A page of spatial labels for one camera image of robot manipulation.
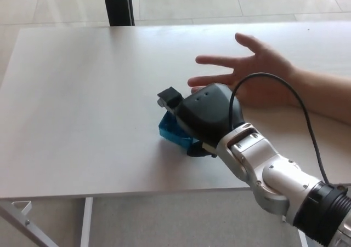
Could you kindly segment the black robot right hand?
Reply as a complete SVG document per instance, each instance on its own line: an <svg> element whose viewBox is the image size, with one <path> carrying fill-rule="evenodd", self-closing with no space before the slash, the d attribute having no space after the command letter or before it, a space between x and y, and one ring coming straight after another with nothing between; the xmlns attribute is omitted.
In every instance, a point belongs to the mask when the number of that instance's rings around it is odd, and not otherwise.
<svg viewBox="0 0 351 247"><path fill-rule="evenodd" d="M158 105L167 112L158 128L160 136L186 150L190 157L211 156L222 137L245 123L237 98L229 108L232 91L224 84L212 83L183 97L173 87L158 93Z"/></svg>

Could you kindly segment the person's bare hand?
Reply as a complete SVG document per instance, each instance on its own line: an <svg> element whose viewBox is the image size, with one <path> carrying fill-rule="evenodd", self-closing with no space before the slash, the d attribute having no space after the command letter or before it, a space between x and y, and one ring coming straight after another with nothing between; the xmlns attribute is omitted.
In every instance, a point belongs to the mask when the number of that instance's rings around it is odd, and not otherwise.
<svg viewBox="0 0 351 247"><path fill-rule="evenodd" d="M249 74L265 72L278 76L288 82L296 74L297 69L277 51L253 36L242 33L235 34L235 40L248 48L253 55L245 57L226 56L197 56L195 61L200 65L215 65L232 68L231 74L215 76L192 77L188 86L195 92L211 83L222 83L234 89L244 77ZM266 77L249 79L236 92L236 97L242 105L267 108L278 106L294 106L298 104L294 95L280 82Z"/></svg>

